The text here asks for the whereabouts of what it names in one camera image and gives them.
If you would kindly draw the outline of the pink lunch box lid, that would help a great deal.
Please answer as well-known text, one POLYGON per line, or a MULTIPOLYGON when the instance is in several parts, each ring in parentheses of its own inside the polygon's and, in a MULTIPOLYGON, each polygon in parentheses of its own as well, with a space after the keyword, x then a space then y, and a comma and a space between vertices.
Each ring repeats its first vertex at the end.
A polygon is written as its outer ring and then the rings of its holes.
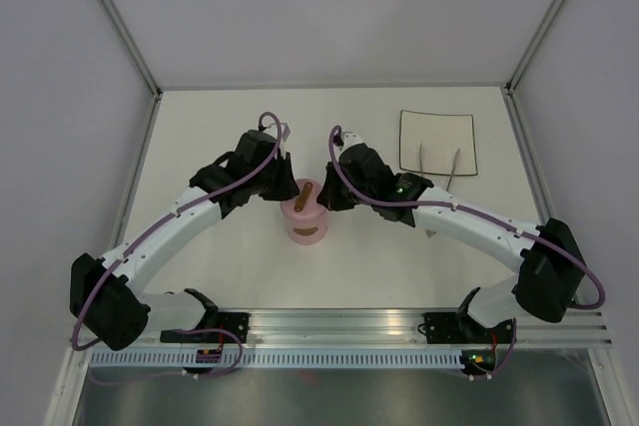
POLYGON ((280 203, 281 212, 293 222, 315 222, 325 213, 326 208, 318 202, 321 185, 311 179, 297 180, 299 194, 293 199, 280 203))

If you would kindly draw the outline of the pink cylindrical lunch box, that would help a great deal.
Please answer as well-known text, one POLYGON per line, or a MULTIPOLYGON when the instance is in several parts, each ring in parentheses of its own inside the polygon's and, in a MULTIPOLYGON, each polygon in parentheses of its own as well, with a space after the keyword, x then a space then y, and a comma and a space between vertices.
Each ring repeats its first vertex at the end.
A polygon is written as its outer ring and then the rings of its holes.
POLYGON ((289 238, 303 246, 319 243, 327 233, 327 219, 322 216, 311 221, 289 221, 287 234, 289 238))

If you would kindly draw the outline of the metal tongs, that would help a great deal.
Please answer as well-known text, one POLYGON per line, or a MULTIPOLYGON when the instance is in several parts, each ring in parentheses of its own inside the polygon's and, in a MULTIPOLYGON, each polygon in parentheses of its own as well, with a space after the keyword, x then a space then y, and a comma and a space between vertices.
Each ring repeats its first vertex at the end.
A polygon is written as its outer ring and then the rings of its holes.
MULTIPOLYGON (((446 185, 445 185, 446 191, 450 190, 453 179, 455 177, 458 161, 460 158, 460 153, 461 153, 461 149, 457 149, 453 154, 450 173, 448 174, 446 185)), ((425 148, 423 146, 423 143, 419 144, 417 154, 418 154, 418 172, 421 177, 425 178, 425 170, 424 170, 425 148)), ((425 232, 427 237, 429 238, 432 238, 436 235, 436 231, 434 230, 427 229, 425 232)))

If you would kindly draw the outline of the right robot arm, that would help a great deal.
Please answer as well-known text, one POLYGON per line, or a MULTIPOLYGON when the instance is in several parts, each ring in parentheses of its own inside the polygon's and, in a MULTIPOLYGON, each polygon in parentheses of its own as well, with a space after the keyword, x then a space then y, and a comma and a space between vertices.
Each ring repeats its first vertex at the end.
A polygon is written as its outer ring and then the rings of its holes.
POLYGON ((330 212, 367 206, 383 219, 440 233, 508 267, 512 274, 477 286, 455 312, 458 334, 477 341, 520 317, 559 323, 584 277, 583 258, 567 224, 516 221, 461 204, 448 191, 411 173, 397 174, 356 135, 329 143, 330 160, 318 201, 330 212))

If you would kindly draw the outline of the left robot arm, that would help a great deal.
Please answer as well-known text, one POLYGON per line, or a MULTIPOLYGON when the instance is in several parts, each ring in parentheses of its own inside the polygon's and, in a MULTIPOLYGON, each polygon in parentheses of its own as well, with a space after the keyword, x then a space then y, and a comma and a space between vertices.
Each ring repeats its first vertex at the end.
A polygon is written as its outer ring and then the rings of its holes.
POLYGON ((278 124, 246 131, 233 151, 199 169, 143 233, 98 258, 84 253, 75 259, 70 284, 74 328, 88 328, 114 351, 146 332, 212 339, 219 323, 212 300, 193 288, 148 294, 146 286, 196 236, 251 197, 279 203, 298 194, 291 155, 284 149, 288 134, 287 125, 278 124))

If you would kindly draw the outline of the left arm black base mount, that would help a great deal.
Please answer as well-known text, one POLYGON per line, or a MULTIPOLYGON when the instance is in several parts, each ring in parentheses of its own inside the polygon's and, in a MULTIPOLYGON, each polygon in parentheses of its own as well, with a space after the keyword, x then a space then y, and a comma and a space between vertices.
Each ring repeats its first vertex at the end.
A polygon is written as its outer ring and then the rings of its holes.
POLYGON ((223 344, 234 343, 236 337, 242 344, 247 342, 251 315, 248 312, 220 311, 216 318, 203 320, 189 333, 165 330, 160 342, 166 344, 223 344))

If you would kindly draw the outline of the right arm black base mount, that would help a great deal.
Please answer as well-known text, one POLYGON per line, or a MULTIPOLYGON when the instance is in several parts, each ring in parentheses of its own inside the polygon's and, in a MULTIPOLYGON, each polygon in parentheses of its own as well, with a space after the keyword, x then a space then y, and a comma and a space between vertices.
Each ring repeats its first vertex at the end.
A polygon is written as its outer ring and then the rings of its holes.
POLYGON ((454 312, 428 311, 422 315, 417 332, 425 338, 427 344, 466 344, 467 337, 459 328, 454 312))

